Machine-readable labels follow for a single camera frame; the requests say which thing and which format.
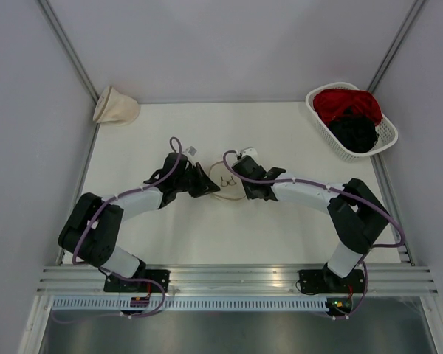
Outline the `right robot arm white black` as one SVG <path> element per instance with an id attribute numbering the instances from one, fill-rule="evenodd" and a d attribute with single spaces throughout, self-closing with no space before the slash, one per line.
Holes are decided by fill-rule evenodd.
<path id="1" fill-rule="evenodd" d="M 298 272 L 301 293 L 365 289 L 365 275 L 357 266 L 389 221 L 388 212 L 363 181 L 352 178 L 346 184 L 330 187 L 298 178 L 279 167 L 265 170 L 249 155 L 239 157 L 231 170 L 241 179 L 248 199 L 300 204 L 330 217 L 338 237 L 337 247 L 322 268 Z"/>

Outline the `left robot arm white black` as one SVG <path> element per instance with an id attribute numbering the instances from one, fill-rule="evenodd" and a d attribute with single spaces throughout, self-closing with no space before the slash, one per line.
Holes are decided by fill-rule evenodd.
<path id="1" fill-rule="evenodd" d="M 117 246 L 123 222 L 169 205 L 179 193 L 199 198 L 220 191 L 198 162 L 169 153 L 163 166 L 140 187 L 108 199 L 87 192 L 79 199 L 58 237 L 58 245 L 75 259 L 120 278 L 131 292 L 146 284 L 146 264 Z"/>

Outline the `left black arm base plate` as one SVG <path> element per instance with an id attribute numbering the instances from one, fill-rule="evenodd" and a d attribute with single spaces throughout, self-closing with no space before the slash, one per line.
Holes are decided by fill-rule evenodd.
<path id="1" fill-rule="evenodd" d="M 110 274 L 106 277 L 103 291 L 106 293 L 162 294 L 168 291 L 170 271 L 167 269 L 138 269 L 128 279 Z"/>

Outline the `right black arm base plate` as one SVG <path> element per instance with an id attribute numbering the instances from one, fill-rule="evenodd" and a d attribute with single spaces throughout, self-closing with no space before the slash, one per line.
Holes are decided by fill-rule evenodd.
<path id="1" fill-rule="evenodd" d="M 353 270 L 342 278 L 324 269 L 304 269 L 298 272 L 301 293 L 316 294 L 349 294 L 362 293 L 365 289 L 365 274 L 360 269 Z"/>

